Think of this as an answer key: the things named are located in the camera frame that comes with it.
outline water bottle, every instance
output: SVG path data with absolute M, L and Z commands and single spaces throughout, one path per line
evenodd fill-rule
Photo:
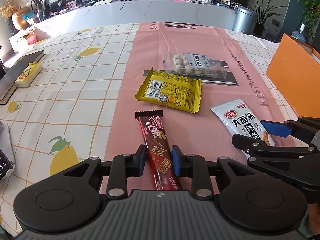
M 296 32 L 293 32 L 291 36 L 296 38 L 296 39 L 298 39 L 299 41 L 302 41 L 302 42 L 305 43 L 306 42 L 306 38 L 305 38 L 305 36 L 303 34 L 303 31 L 304 31 L 305 27 L 306 26 L 304 24 L 302 24 L 300 30 L 296 31 Z

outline red snack wrapper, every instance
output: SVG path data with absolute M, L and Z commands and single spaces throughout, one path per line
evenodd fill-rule
M 171 152 L 162 124 L 163 110 L 136 112 L 144 141 L 148 148 L 148 160 L 156 190 L 182 189 L 174 174 Z

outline barcode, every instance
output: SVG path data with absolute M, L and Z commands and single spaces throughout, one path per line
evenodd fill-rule
M 147 97 L 159 98 L 162 89 L 163 82 L 157 80 L 151 80 L 147 91 Z

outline cardboard box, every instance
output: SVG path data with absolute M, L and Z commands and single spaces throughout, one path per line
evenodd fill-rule
M 320 54 L 284 34 L 267 70 L 298 116 L 320 118 Z

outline black book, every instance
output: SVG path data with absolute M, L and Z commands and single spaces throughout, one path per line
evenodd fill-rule
M 0 105 L 5 105 L 17 89 L 15 81 L 31 62 L 37 62 L 44 56 L 43 50 L 22 56 L 0 80 Z

